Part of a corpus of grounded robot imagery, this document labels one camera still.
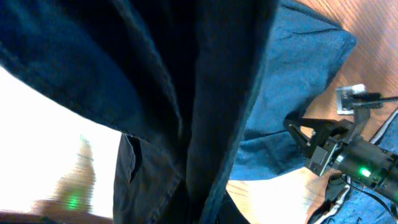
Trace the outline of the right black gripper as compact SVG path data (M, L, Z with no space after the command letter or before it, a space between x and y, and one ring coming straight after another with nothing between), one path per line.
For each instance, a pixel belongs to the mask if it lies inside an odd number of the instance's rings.
M296 144L303 149L305 167L317 176L332 166L338 154L361 135L370 119L369 109L354 109L354 121L342 119L294 118L289 115L284 126Z

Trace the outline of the dark navy shorts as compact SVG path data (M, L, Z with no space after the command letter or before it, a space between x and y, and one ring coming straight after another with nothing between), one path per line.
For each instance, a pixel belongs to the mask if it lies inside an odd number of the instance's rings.
M1 1L1 65L121 132L115 223L244 223L227 181L303 167L284 119L356 43L295 1Z

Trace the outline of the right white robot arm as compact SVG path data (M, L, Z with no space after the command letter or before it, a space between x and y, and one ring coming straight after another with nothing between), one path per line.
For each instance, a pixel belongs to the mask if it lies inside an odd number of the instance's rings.
M286 117L284 126L317 176L333 168L397 203L397 154L363 139L369 109L355 109L354 121Z

